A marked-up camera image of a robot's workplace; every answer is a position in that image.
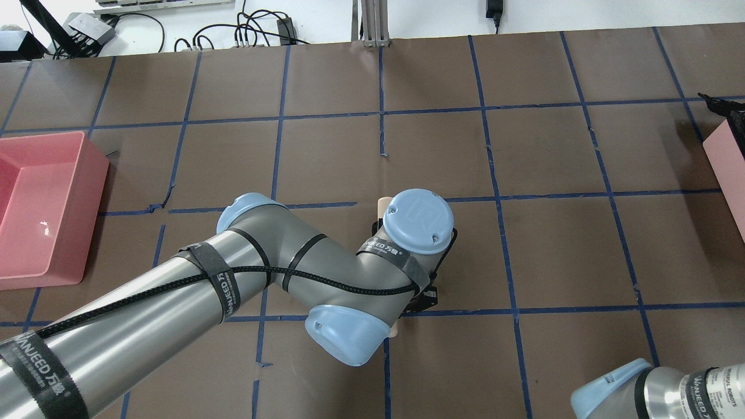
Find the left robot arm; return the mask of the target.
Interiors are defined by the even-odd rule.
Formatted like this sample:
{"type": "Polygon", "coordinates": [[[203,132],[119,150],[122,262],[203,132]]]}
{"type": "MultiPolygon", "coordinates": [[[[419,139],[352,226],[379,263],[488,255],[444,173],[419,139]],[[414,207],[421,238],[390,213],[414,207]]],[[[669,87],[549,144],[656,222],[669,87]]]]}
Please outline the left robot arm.
{"type": "Polygon", "coordinates": [[[309,308],[309,336],[343,364],[372,358],[431,288],[457,238],[428,189],[389,200],[345,249],[286,206],[247,193],[217,231],[85,307],[2,342],[3,418],[93,418],[242,305],[275,285],[309,308]]]}

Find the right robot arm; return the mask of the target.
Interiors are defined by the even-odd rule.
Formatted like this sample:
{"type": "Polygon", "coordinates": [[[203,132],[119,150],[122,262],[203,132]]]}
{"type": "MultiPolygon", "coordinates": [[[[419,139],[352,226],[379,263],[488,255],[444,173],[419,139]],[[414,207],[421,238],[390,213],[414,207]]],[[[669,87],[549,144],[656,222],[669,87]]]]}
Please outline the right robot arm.
{"type": "Polygon", "coordinates": [[[637,358],[570,395],[577,418],[743,418],[744,365],[684,374],[637,358]]]}

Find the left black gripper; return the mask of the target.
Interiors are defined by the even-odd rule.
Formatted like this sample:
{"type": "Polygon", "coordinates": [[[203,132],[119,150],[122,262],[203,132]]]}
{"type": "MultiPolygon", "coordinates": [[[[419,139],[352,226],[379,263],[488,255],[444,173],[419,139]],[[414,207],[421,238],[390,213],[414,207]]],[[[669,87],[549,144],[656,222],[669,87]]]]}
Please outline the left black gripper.
{"type": "Polygon", "coordinates": [[[407,306],[404,308],[403,313],[420,313],[429,308],[435,307],[438,304],[438,290],[434,286],[434,282],[437,279],[438,271],[444,262],[450,250],[454,247],[457,241],[458,230],[454,228],[452,235],[450,236],[450,242],[447,248],[440,254],[440,258],[434,268],[428,273],[428,283],[424,286],[423,274],[425,269],[421,267],[420,262],[414,258],[407,250],[399,248],[397,244],[388,239],[373,239],[373,245],[393,244],[394,249],[399,250],[400,253],[394,255],[391,251],[383,252],[382,258],[388,260],[393,265],[396,265],[402,273],[410,279],[413,284],[413,296],[410,298],[407,306]]]}

